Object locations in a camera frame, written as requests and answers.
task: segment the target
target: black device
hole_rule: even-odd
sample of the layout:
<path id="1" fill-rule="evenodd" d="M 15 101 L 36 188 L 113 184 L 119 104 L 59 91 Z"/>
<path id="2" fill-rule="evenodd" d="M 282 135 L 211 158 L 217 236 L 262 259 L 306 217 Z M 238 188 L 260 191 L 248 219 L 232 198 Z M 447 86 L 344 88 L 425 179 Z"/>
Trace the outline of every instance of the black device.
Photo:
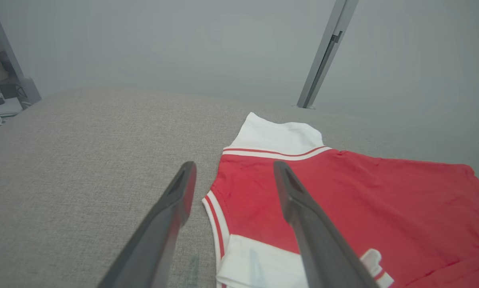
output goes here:
<path id="1" fill-rule="evenodd" d="M 133 234 L 99 288 L 165 287 L 179 229 L 192 209 L 197 168 L 181 166 Z"/>
<path id="2" fill-rule="evenodd" d="M 1 84 L 0 92 L 4 99 L 11 99 L 19 96 L 16 84 Z"/>

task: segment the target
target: gray wall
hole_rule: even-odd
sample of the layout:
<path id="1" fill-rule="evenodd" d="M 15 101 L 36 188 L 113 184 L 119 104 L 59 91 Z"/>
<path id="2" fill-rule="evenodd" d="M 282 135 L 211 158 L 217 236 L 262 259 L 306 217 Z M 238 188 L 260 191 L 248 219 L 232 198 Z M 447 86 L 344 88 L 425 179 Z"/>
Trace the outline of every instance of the gray wall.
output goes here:
<path id="1" fill-rule="evenodd" d="M 333 0 L 0 0 L 43 97 L 129 86 L 296 104 Z M 479 141 L 479 0 L 360 0 L 315 102 Z"/>
<path id="2" fill-rule="evenodd" d="M 0 0 L 43 97 L 130 86 L 294 104 L 334 0 Z"/>
<path id="3" fill-rule="evenodd" d="M 314 106 L 479 142 L 479 0 L 360 0 Z"/>

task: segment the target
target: red and white stripe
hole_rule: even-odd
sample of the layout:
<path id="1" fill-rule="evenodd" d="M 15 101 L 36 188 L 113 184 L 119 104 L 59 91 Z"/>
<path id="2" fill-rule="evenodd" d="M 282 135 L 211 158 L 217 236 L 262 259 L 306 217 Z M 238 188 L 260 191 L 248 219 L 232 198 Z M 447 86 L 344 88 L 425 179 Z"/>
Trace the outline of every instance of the red and white stripe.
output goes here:
<path id="1" fill-rule="evenodd" d="M 240 147 L 225 147 L 222 155 L 239 155 L 261 158 L 272 158 L 286 161 L 304 160 L 316 156 L 322 152 L 330 150 L 330 147 L 320 146 L 311 149 L 305 153 L 298 155 L 283 154 L 277 151 L 271 151 L 267 149 L 252 149 L 252 148 L 240 148 Z"/>
<path id="2" fill-rule="evenodd" d="M 394 283 L 394 279 L 380 266 L 382 254 L 376 249 L 369 249 L 360 257 L 360 261 L 366 267 L 380 288 L 388 288 Z"/>
<path id="3" fill-rule="evenodd" d="M 220 208 L 218 200 L 216 200 L 212 191 L 209 191 L 206 197 L 202 199 L 202 203 L 204 204 L 204 208 L 206 208 L 209 221 L 211 222 L 216 255 L 216 271 L 218 271 L 220 270 L 222 257 L 225 255 L 225 249 L 229 244 L 229 228 L 227 227 L 227 222 L 225 222 L 224 212 L 222 208 Z M 217 282 L 216 287 L 226 288 L 227 286 Z"/>

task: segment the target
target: metal pole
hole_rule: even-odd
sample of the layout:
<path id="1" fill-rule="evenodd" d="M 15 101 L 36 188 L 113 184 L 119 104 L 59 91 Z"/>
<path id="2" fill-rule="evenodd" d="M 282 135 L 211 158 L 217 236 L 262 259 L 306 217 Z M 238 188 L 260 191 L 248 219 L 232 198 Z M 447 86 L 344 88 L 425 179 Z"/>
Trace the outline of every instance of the metal pole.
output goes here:
<path id="1" fill-rule="evenodd" d="M 298 107 L 312 108 L 358 2 L 359 0 L 336 0 L 311 70 L 296 104 Z"/>

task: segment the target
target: gray fabric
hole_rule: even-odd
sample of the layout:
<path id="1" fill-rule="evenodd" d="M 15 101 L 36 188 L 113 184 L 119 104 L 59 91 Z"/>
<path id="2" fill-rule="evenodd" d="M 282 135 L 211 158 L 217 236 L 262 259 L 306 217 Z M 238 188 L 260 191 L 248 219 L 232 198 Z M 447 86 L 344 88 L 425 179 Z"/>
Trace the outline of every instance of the gray fabric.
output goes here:
<path id="1" fill-rule="evenodd" d="M 170 287 L 214 287 L 212 230 L 201 199 L 250 111 L 306 122 L 333 148 L 470 164 L 479 141 L 398 131 L 353 116 L 138 90 L 76 90 L 0 128 L 0 287 L 92 287 L 179 166 L 197 164 L 192 214 Z"/>

